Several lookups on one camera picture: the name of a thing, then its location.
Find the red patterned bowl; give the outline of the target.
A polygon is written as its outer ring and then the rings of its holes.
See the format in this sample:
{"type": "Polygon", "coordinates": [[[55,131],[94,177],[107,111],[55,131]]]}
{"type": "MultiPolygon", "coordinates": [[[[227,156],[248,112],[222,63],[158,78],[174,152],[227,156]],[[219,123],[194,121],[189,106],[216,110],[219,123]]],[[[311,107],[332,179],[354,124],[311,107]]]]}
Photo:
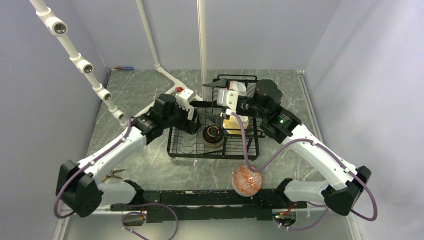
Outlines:
{"type": "Polygon", "coordinates": [[[247,95],[247,87],[242,82],[231,80],[229,82],[229,89],[233,92],[237,92],[239,96],[247,95]]]}

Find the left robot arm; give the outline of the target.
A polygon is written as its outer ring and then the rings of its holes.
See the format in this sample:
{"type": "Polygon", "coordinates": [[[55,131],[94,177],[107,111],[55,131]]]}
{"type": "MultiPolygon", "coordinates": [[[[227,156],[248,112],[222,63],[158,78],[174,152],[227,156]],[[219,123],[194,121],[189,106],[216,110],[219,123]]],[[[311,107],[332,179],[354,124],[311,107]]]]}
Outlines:
{"type": "Polygon", "coordinates": [[[63,218],[58,209],[60,201],[81,218],[99,206],[123,204],[137,210],[145,204],[144,190],[134,181],[111,184],[104,183],[103,178],[132,152],[160,137],[165,129],[177,128],[194,134],[200,127],[198,114],[191,105],[195,96],[188,88],[175,95],[161,94],[146,113],[126,120],[127,128],[100,150],[77,163],[64,162],[56,185],[55,216],[63,218]]]}

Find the blue yellow patterned bowl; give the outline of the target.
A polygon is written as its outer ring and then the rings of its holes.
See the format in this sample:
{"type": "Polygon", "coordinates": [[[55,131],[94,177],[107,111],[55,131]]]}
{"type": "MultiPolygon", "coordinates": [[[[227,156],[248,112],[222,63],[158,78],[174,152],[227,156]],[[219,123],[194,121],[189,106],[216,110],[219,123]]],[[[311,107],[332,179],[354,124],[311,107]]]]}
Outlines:
{"type": "MultiPolygon", "coordinates": [[[[249,117],[248,116],[239,116],[243,125],[243,128],[246,130],[249,126],[249,117]]],[[[230,116],[229,119],[224,119],[222,127],[225,129],[225,131],[229,134],[233,135],[240,135],[241,134],[241,127],[240,123],[238,122],[237,118],[233,115],[230,116]]]]}

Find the brown glazed bowl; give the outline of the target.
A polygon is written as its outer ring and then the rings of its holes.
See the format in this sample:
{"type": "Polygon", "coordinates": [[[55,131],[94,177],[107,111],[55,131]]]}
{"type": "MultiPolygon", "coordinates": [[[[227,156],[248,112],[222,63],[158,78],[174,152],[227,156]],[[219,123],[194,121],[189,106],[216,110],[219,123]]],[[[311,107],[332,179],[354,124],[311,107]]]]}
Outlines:
{"type": "Polygon", "coordinates": [[[215,125],[208,125],[201,135],[203,144],[211,149],[220,148],[224,144],[224,136],[219,135],[220,130],[215,125]]]}

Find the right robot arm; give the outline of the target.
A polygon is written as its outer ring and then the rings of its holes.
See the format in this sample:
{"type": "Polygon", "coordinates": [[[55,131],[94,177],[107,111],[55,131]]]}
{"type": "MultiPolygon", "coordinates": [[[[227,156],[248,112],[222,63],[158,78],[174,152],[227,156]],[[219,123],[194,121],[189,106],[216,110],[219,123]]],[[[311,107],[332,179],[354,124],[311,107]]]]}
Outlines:
{"type": "Polygon", "coordinates": [[[252,95],[246,95],[238,81],[226,78],[207,86],[218,88],[216,103],[223,107],[221,114],[209,115],[210,120],[221,125],[229,117],[238,121],[243,116],[259,118],[260,129],[280,144],[281,151],[293,150],[324,177],[323,181],[284,179],[275,189],[275,200],[280,207],[287,208],[294,202],[311,202],[347,216],[354,213],[355,203],[366,192],[373,210],[368,220],[377,218],[376,199],[367,186],[372,174],[370,169],[342,159],[315,137],[295,114],[282,107],[283,94],[273,80],[257,81],[252,95]]]}

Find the orange geometric patterned bowl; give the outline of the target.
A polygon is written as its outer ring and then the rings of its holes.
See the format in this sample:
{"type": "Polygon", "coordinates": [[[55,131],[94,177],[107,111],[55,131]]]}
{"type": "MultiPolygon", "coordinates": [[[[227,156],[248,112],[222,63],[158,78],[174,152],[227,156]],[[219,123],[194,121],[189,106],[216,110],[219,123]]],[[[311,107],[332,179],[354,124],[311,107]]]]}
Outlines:
{"type": "Polygon", "coordinates": [[[231,183],[238,195],[250,198],[261,189],[263,178],[260,172],[251,171],[246,165],[242,165],[232,172],[231,183]]]}

